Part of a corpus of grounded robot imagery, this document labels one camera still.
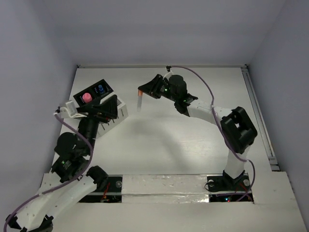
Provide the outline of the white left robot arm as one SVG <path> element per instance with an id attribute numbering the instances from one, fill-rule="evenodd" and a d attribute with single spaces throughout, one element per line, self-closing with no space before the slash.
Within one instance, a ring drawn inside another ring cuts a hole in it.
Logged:
<path id="1" fill-rule="evenodd" d="M 44 174 L 37 193 L 18 206 L 5 220 L 8 228 L 20 232 L 50 232 L 61 213 L 93 191 L 106 191 L 109 176 L 99 166 L 91 166 L 97 132 L 101 123 L 118 117 L 117 96 L 96 98 L 75 107 L 67 102 L 54 117 L 70 131 L 56 142 L 57 160 Z"/>

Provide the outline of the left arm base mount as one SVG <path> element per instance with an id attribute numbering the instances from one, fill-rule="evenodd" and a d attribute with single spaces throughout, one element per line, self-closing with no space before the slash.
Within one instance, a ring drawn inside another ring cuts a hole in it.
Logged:
<path id="1" fill-rule="evenodd" d="M 121 203 L 122 175 L 108 175 L 99 166 L 91 167 L 87 176 L 93 177 L 97 188 L 79 200 L 80 203 Z"/>

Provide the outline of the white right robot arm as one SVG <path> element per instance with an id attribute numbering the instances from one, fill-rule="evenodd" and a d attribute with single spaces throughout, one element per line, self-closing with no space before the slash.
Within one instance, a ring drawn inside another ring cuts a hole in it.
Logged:
<path id="1" fill-rule="evenodd" d="M 150 82 L 139 86 L 138 91 L 139 95 L 147 94 L 154 99 L 169 99 L 180 114 L 216 125 L 229 149 L 222 184 L 226 189 L 239 185 L 247 153 L 257 136 L 257 130 L 244 108 L 226 109 L 200 100 L 188 92 L 187 84 L 180 75 L 165 78 L 158 74 Z"/>

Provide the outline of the black highlighter blue cap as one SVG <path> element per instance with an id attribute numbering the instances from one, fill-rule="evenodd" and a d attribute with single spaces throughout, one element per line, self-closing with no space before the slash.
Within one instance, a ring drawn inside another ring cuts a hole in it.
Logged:
<path id="1" fill-rule="evenodd" d="M 105 93 L 105 90 L 104 90 L 102 85 L 98 85 L 98 90 L 99 90 L 100 94 Z"/>

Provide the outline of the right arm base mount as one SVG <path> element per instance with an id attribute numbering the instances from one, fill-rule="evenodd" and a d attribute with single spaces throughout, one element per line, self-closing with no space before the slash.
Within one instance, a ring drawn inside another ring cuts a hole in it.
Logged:
<path id="1" fill-rule="evenodd" d="M 210 175 L 204 189 L 208 191 L 211 203 L 254 202 L 249 176 L 244 171 L 236 179 L 225 172 Z"/>

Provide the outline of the orange-tipped clear marker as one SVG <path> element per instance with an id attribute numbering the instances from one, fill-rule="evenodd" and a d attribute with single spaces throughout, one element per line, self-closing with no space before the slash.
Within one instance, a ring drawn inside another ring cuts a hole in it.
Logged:
<path id="1" fill-rule="evenodd" d="M 142 95 L 138 96 L 138 101 L 137 101 L 137 111 L 141 111 L 141 106 L 142 106 Z"/>

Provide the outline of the pink-capped marker tube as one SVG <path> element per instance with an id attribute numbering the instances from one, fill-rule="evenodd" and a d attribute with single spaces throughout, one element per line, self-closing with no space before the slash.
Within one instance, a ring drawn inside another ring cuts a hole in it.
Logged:
<path id="1" fill-rule="evenodd" d="M 82 95 L 82 99 L 85 103 L 89 103 L 92 101 L 92 96 L 90 93 L 86 92 L 85 94 Z"/>

